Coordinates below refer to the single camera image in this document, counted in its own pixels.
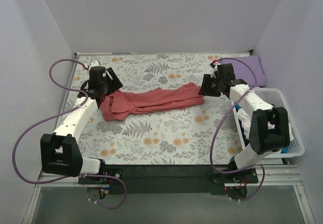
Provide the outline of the red t shirt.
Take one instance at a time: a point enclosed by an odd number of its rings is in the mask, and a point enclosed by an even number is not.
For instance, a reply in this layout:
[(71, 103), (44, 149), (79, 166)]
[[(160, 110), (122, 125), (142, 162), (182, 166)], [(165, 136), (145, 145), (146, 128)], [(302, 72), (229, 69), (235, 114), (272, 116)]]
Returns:
[(177, 89), (161, 89), (143, 93), (122, 92), (117, 90), (107, 96), (100, 106), (106, 121), (123, 121), (128, 115), (141, 115), (175, 109), (186, 109), (204, 104), (203, 96), (199, 95), (200, 87), (188, 83)]

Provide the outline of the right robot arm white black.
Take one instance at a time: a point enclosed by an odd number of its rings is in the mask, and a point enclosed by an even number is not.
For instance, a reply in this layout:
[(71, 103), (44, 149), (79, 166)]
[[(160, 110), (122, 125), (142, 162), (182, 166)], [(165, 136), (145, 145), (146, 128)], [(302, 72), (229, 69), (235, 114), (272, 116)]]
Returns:
[(290, 145), (288, 112), (284, 107), (274, 107), (262, 100), (253, 88), (242, 79), (237, 79), (232, 64), (212, 63), (213, 72), (203, 76), (199, 91), (201, 96), (227, 96), (233, 105), (239, 105), (250, 117), (249, 144), (229, 162), (222, 171), (214, 164), (218, 173), (229, 175), (233, 182), (240, 182), (247, 176), (248, 169), (256, 166), (273, 152)]

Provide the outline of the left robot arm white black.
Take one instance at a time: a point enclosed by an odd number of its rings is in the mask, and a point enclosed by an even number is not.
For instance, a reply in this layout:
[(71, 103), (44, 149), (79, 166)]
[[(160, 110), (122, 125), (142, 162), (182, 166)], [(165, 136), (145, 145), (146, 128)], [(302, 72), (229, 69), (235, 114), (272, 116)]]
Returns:
[(69, 177), (90, 175), (98, 184), (107, 179), (103, 161), (83, 157), (78, 147), (82, 131), (105, 98), (123, 87), (112, 68), (93, 66), (89, 79), (80, 88), (74, 107), (62, 124), (40, 139), (42, 170), (47, 174)]

